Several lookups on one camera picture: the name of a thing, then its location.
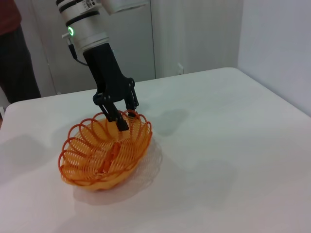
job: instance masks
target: orange basket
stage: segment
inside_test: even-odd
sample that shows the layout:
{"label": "orange basket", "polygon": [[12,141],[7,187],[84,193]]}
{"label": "orange basket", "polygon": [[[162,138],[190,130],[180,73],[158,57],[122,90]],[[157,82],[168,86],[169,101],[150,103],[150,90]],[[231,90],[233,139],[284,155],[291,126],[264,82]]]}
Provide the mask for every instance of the orange basket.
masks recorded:
{"label": "orange basket", "polygon": [[88,190],[110,189],[124,181],[146,154],[152,136],[151,123],[135,111],[120,111],[129,130],[119,132],[115,122],[83,120],[68,132],[58,159],[62,180]]}

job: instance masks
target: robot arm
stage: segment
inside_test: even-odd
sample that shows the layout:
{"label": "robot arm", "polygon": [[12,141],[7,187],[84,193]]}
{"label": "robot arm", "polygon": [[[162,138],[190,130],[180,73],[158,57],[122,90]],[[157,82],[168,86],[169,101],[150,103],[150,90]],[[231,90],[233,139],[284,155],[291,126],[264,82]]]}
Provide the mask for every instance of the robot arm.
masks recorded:
{"label": "robot arm", "polygon": [[109,122],[115,121],[119,131],[128,130],[128,125],[114,105],[125,100],[126,108],[135,110],[138,100],[135,94],[135,82],[123,76],[109,38],[102,26],[99,8],[104,7],[111,15],[117,12],[138,8],[147,4],[147,0],[57,0],[68,33],[63,35],[76,59],[76,50],[83,53],[97,84],[93,101],[100,107]]}

